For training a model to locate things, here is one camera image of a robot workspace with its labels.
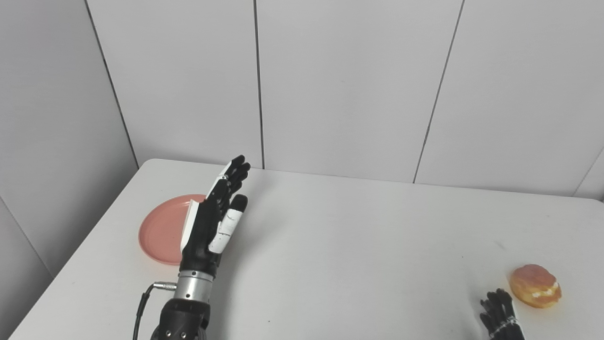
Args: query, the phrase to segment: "panel seam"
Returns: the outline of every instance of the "panel seam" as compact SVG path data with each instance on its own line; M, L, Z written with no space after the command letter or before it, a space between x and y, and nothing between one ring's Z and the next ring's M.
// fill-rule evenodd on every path
M44 266L44 268L46 268L46 271L48 272L48 274L50 275L50 277L54 279L55 276L50 272L50 269L48 268L48 265L46 264L46 262L44 262L44 260L40 256L40 253L37 252L37 249L31 243L30 238L27 237L27 234L25 233L25 231L21 227L21 224L19 224L19 222L17 221L17 218L15 218L15 216L13 215L13 212L10 210L10 208L8 207L8 205L6 204L6 202L4 201L4 199L2 197L0 197L0 203L2 203L4 205L4 207L8 211L8 214L13 219L14 223L17 224L17 227L21 231L21 234L23 234L23 237L25 237L25 240L27 240L27 243L30 245L31 250L33 250L33 252L36 254L36 256L38 257L38 260L40 260L40 263L42 263L42 265Z
M587 170L587 172L585 173L585 175L583 176L583 178L581 178L581 181L579 182L579 185L577 185L577 189L574 190L573 197L575 197L575 195L579 191L579 188L581 188L581 185L583 184L583 182L587 178L587 175L590 174L591 169L594 167L594 165L596 165L596 162L598 161L598 159L600 158L600 156L602 156L602 152L603 151L604 151L604 146L600 149L600 153L598 154L598 156L596 157L596 159L592 162L590 168Z
M426 148L426 142L428 141L428 135L430 134L430 127L432 126L432 119L434 118L434 111L436 110L436 103L439 101L440 89L443 86L443 80L445 79L445 73L447 71L447 65L449 65L449 58L451 57L451 50L453 49L453 43L455 42L455 36L457 35L457 27L459 26L459 22L461 19L461 13L463 12L463 6L466 3L466 0L461 1L461 6L459 8L459 14L457 15L457 22L455 23L455 29L453 30L453 37L451 37L451 43L449 44L449 51L447 52L447 58L445 59L445 66L443 67L443 72L440 75L439 88L436 90L436 97L434 98L434 104L432 106L432 112L430 113L430 119L428 120L428 127L426 128L426 134L423 138L422 150L419 154L419 159L417 160L416 172L413 176L413 183L417 180L417 173L419 172L419 166L422 162L423 152Z
M262 169L265 169L264 125L262 120L262 86L260 81L260 44L258 42L258 10L256 0L254 0L254 33L256 38L256 76L258 77L258 111L260 113L260 152L262 155Z
M132 151L132 157L134 157L134 163L137 165L137 169L140 169L141 166L138 164L137 154L134 152L134 146L132 145L132 139L130 138L130 132L128 132L128 127L126 126L126 119L124 119L124 114L122 113L122 110L121 110L120 101L117 98L117 92L115 91L113 79L111 78L111 73L109 72L109 66L107 66L107 60L105 59L105 53L103 52L103 47L101 46L101 40L98 37L97 27L94 25L94 19L92 18L90 6L88 5L88 0L84 0L84 3L86 4L86 11L88 11L88 17L90 18L92 30L94 31L94 36L97 40L98 50L101 52L101 57L103 58L103 65L105 67L105 72L107 72L107 77L109 78L109 84L111 85L111 91L113 92L115 103L117 104L117 110L120 113L121 123L124 126L124 130L126 132L126 138L128 139L128 145L130 145L130 151Z

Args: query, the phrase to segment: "white cream filling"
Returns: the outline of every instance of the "white cream filling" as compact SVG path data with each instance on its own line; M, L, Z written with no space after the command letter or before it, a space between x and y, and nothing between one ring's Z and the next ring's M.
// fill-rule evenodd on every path
M552 287L554 289L557 289L558 288L558 282L554 282L554 284L553 284ZM534 298L538 298L540 296L552 296L552 295L554 295L554 291L551 288L548 289L548 290L546 290L546 291L544 291L544 292L535 292L535 293L533 293L533 297Z

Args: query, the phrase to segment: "prosthetic hand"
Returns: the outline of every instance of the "prosthetic hand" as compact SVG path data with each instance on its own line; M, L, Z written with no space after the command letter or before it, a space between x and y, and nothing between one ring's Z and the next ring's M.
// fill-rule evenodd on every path
M250 165L245 162L243 155L236 157L219 174L203 202L191 201L182 232L182 261L174 298L161 310L159 326L153 332L152 339L206 339L212 283L222 252L248 203L244 195L235 195L232 201L231 196L241 188L249 169ZM153 286L174 290L173 284L158 287L159 284L165 283L155 283ZM135 339L137 333L138 326L135 325Z

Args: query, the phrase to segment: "cable connector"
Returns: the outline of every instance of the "cable connector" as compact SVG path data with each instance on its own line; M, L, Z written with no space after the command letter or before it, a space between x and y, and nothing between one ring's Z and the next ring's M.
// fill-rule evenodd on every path
M153 288L170 290L174 292L176 290L176 284L174 282L155 281L153 283Z

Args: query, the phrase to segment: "silver cylinder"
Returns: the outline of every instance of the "silver cylinder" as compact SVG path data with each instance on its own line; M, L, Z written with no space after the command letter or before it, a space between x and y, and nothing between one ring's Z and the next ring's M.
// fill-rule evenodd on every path
M183 270L178 274L174 298L208 303L214 278L196 270Z

